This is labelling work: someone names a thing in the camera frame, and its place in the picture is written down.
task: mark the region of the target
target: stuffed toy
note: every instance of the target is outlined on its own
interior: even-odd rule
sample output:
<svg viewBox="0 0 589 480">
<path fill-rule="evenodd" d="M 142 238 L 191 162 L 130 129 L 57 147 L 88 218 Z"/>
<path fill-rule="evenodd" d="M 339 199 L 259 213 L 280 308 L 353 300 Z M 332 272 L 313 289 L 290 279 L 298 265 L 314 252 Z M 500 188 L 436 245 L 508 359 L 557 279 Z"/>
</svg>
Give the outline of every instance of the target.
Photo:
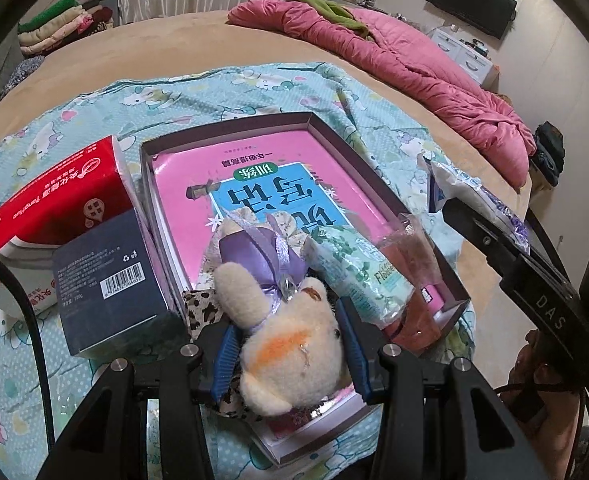
<svg viewBox="0 0 589 480">
<path fill-rule="evenodd" d="M 262 416 L 316 406 L 351 382 L 325 286 L 316 278 L 303 278 L 307 266 L 290 250 L 289 276 L 299 286 L 294 287 L 291 297 L 277 303 L 275 311 L 271 291 L 274 287 L 257 281 L 257 265 L 243 265 L 226 257 L 232 252 L 226 241 L 238 245 L 232 235 L 247 234 L 228 220 L 222 225 L 225 232 L 220 248 L 224 263 L 214 271 L 214 288 L 222 309 L 249 334 L 241 349 L 240 391 L 244 402 Z M 255 235 L 257 232 L 271 244 L 278 243 L 278 234 L 275 237 L 271 229 L 261 227 Z M 248 252 L 252 250 L 238 251 L 244 256 L 237 259 L 247 258 Z M 303 263 L 301 269 L 297 259 Z"/>
</svg>

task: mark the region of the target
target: stack of folded clothes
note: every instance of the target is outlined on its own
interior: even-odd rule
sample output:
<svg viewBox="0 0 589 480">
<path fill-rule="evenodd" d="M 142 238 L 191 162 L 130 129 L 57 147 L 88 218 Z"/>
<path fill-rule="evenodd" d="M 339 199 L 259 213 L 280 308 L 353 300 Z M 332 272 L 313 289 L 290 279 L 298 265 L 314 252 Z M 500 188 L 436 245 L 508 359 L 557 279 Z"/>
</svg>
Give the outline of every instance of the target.
<svg viewBox="0 0 589 480">
<path fill-rule="evenodd" d="M 563 134 L 548 121 L 545 121 L 536 129 L 534 140 L 537 150 L 530 160 L 549 184 L 556 186 L 559 183 L 559 175 L 563 171 L 565 159 Z"/>
<path fill-rule="evenodd" d="M 19 23 L 18 42 L 25 57 L 47 56 L 112 26 L 112 10 L 99 0 L 59 0 L 29 22 Z"/>
</svg>

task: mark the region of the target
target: red and white package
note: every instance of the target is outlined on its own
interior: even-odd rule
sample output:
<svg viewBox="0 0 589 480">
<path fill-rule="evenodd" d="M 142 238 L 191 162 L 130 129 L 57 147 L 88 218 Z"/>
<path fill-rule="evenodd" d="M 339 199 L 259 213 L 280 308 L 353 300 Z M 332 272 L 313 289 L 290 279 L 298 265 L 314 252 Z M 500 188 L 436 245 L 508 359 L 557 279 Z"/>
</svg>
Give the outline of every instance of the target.
<svg viewBox="0 0 589 480">
<path fill-rule="evenodd" d="M 134 183 L 110 136 L 62 160 L 0 207 L 0 260 L 17 277 L 35 312 L 57 301 L 54 250 L 133 206 L 138 206 Z M 0 309 L 23 318 L 1 283 Z"/>
</svg>

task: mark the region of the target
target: dark blue box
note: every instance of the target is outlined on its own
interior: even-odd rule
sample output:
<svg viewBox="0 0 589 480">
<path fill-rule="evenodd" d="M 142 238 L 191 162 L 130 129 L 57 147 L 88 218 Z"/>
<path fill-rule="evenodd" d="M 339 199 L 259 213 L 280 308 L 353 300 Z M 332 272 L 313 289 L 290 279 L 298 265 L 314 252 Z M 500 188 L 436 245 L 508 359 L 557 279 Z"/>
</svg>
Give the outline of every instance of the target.
<svg viewBox="0 0 589 480">
<path fill-rule="evenodd" d="M 52 260 L 71 355 L 111 360 L 188 333 L 135 209 L 60 247 Z"/>
</svg>

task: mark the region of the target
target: wall-mounted television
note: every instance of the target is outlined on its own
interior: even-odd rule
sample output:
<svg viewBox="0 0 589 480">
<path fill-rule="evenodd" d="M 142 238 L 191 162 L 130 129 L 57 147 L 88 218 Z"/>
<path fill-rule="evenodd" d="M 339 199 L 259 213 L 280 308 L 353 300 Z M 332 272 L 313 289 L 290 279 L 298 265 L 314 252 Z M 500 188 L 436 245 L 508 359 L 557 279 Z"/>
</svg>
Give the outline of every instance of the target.
<svg viewBox="0 0 589 480">
<path fill-rule="evenodd" d="M 515 17 L 514 0 L 426 0 L 433 6 L 501 39 Z"/>
</svg>

